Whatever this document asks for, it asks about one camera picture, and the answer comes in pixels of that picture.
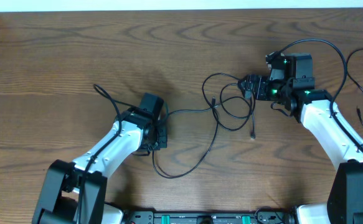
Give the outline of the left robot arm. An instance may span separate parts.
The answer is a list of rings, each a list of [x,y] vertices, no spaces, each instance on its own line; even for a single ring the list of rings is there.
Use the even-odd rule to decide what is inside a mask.
[[[164,100],[146,93],[137,107],[116,119],[110,131],[71,162],[57,159],[47,169],[33,223],[121,223],[123,211],[105,202],[108,179],[134,152],[167,146],[159,119]]]

